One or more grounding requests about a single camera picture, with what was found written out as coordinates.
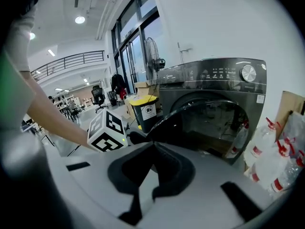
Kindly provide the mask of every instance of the person's arm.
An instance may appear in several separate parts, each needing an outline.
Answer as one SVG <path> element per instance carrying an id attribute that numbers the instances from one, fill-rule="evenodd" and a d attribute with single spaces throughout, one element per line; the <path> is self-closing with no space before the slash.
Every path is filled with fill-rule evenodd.
<path id="1" fill-rule="evenodd" d="M 28 109 L 28 115 L 49 132 L 69 141 L 92 149 L 87 144 L 87 132 L 64 117 L 53 105 L 30 72 L 20 72 L 25 81 L 36 93 L 34 101 Z"/>

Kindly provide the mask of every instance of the washing machine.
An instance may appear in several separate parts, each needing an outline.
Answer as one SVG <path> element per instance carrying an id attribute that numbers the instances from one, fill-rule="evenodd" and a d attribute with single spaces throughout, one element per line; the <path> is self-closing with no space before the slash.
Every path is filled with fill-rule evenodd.
<path id="1" fill-rule="evenodd" d="M 261 117 L 266 63 L 247 58 L 205 59 L 160 70 L 158 83 L 162 122 L 166 123 L 157 125 L 162 128 L 155 128 L 154 138 L 234 162 Z M 246 134 L 236 140 L 243 128 Z"/>

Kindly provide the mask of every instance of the cardboard box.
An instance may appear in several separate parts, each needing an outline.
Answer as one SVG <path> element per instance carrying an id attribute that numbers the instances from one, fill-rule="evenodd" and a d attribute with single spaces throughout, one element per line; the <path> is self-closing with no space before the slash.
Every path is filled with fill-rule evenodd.
<path id="1" fill-rule="evenodd" d="M 134 85 L 138 89 L 138 96 L 153 95 L 159 97 L 159 85 L 150 85 L 149 82 L 136 82 Z M 156 109 L 161 109 L 160 101 L 156 102 Z"/>
<path id="2" fill-rule="evenodd" d="M 275 118 L 281 125 L 281 128 L 276 129 L 276 138 L 282 133 L 285 124 L 289 117 L 290 111 L 301 113 L 303 105 L 305 103 L 305 97 L 293 94 L 291 92 L 283 91 L 280 106 Z"/>
<path id="3" fill-rule="evenodd" d="M 129 103 L 129 100 L 132 100 L 133 98 L 135 98 L 137 95 L 133 95 L 133 96 L 131 96 L 131 97 L 128 97 L 128 98 L 126 98 L 125 99 L 125 105 L 126 105 L 126 107 L 127 107 L 127 113 L 130 115 L 130 118 L 132 119 L 132 120 L 134 120 L 135 119 L 135 114 L 134 114 L 134 111 L 133 111 L 133 108 L 132 108 L 132 106 L 131 106 L 131 104 Z"/>

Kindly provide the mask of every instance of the ceiling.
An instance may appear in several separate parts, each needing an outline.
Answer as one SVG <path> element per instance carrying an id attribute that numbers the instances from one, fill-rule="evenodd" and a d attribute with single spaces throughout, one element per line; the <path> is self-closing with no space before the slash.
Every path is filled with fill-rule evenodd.
<path id="1" fill-rule="evenodd" d="M 95 38 L 107 0 L 39 0 L 28 54 L 63 42 Z M 75 18 L 84 16 L 85 23 L 76 24 Z"/>
<path id="2" fill-rule="evenodd" d="M 87 71 L 86 73 L 79 73 L 65 77 L 64 79 L 53 82 L 43 87 L 44 92 L 47 96 L 55 96 L 58 94 L 56 88 L 63 90 L 71 90 L 72 88 L 82 88 L 87 86 L 83 79 L 87 79 L 89 83 L 95 83 L 106 77 L 106 69 L 98 69 Z"/>

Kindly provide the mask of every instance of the red label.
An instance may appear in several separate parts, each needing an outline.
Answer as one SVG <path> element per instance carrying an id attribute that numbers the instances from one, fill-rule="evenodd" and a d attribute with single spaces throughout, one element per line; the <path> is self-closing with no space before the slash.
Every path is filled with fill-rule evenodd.
<path id="1" fill-rule="evenodd" d="M 274 182 L 274 186 L 276 187 L 277 190 L 281 191 L 283 189 L 283 187 L 281 186 L 280 182 L 278 181 L 278 179 L 275 180 Z"/>
<path id="2" fill-rule="evenodd" d="M 253 181 L 255 181 L 255 182 L 258 182 L 258 181 L 259 181 L 259 178 L 258 178 L 258 176 L 257 176 L 256 173 L 252 174 L 252 179 L 253 179 Z"/>
<path id="3" fill-rule="evenodd" d="M 301 157 L 299 157 L 299 158 L 296 159 L 296 164 L 297 164 L 298 166 L 300 166 L 300 167 L 304 167 L 304 164 L 302 163 Z"/>
<path id="4" fill-rule="evenodd" d="M 262 153 L 261 150 L 259 150 L 256 146 L 254 146 L 253 151 L 257 154 L 260 155 Z"/>
<path id="5" fill-rule="evenodd" d="M 236 148 L 236 147 L 233 147 L 231 153 L 232 153 L 232 154 L 235 154 L 236 152 L 237 152 L 237 148 Z"/>

